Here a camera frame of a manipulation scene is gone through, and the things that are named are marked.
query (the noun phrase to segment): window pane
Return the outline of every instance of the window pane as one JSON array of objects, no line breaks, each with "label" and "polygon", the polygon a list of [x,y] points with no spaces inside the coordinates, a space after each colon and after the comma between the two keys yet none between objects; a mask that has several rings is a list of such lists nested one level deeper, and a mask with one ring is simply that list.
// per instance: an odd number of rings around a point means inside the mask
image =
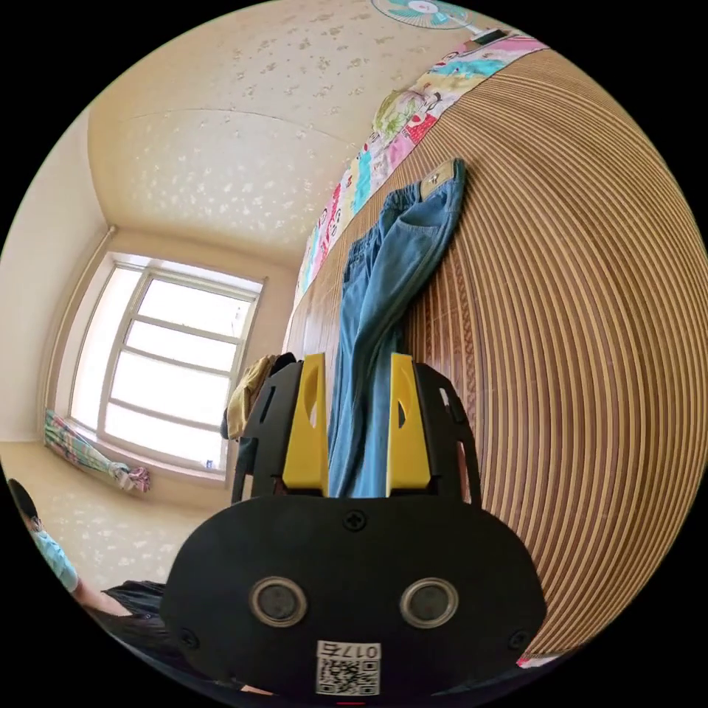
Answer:
[{"label": "window pane", "polygon": [[89,428],[98,425],[98,409],[108,357],[123,313],[141,274],[117,268],[103,290],[88,326],[74,380],[71,415]]},{"label": "window pane", "polygon": [[218,426],[228,391],[227,376],[121,352],[111,397],[158,413]]},{"label": "window pane", "polygon": [[196,265],[171,263],[170,261],[164,260],[162,261],[160,267],[166,271],[172,271],[173,273],[184,273],[185,275],[191,275],[194,278],[201,278],[207,282],[220,282],[224,285],[230,285],[233,288],[240,288],[241,290],[248,291],[249,293],[259,293],[263,290],[263,286],[259,282],[245,280],[244,278],[238,278],[235,275],[227,275],[226,273],[219,273],[218,271],[211,271],[208,268],[198,268]]},{"label": "window pane", "polygon": [[138,311],[146,317],[163,319],[176,325],[240,337],[249,305],[235,297],[153,280]]},{"label": "window pane", "polygon": [[236,344],[176,332],[146,322],[134,322],[125,343],[150,354],[229,372],[236,356]]},{"label": "window pane", "polygon": [[223,469],[219,433],[152,418],[113,403],[105,412],[105,431],[149,450],[200,462],[205,467],[211,461],[214,469]]}]

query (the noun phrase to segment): yellow garment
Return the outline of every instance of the yellow garment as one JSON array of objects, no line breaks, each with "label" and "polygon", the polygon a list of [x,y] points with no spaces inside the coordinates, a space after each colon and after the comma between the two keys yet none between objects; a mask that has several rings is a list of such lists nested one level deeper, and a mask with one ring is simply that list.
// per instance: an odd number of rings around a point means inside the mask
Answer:
[{"label": "yellow garment", "polygon": [[249,419],[253,404],[258,398],[260,390],[268,377],[277,354],[264,356],[252,364],[238,382],[231,400],[226,408],[226,424],[229,427],[229,439],[241,437],[246,421]]}]

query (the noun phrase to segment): label sticker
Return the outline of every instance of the label sticker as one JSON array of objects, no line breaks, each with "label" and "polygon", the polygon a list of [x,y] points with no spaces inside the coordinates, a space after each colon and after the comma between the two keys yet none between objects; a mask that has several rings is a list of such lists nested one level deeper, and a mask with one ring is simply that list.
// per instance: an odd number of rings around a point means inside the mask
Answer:
[{"label": "label sticker", "polygon": [[381,645],[317,642],[317,681],[320,695],[379,695]]}]

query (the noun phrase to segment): windowsill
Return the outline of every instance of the windowsill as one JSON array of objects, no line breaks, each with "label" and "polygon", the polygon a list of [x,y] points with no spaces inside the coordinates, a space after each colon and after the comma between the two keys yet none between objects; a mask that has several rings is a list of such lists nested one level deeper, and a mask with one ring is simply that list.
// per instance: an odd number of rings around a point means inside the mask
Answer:
[{"label": "windowsill", "polygon": [[228,479],[224,471],[209,472],[207,470],[193,470],[178,465],[170,465],[151,457],[142,455],[138,457],[117,445],[113,445],[105,440],[99,440],[93,431],[84,428],[75,421],[71,421],[69,425],[81,435],[81,437],[85,437],[102,455],[105,455],[115,462],[123,462],[130,467],[144,467],[150,474],[179,479],[182,482],[194,484],[199,487],[226,489]]}]

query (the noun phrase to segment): colorful cloth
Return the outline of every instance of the colorful cloth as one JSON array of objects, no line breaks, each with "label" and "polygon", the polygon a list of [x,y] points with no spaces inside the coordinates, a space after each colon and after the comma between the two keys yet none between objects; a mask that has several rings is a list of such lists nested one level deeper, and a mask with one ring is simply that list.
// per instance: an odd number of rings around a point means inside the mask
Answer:
[{"label": "colorful cloth", "polygon": [[374,119],[374,132],[344,172],[310,234],[293,310],[354,215],[440,116],[489,76],[541,49],[547,49],[546,45],[522,34],[471,51],[463,44],[432,66],[409,89],[386,97]]},{"label": "colorful cloth", "polygon": [[72,430],[54,411],[44,412],[44,444],[75,467],[108,475],[126,491],[150,489],[150,473],[144,467],[129,468],[104,457],[85,437]]}]

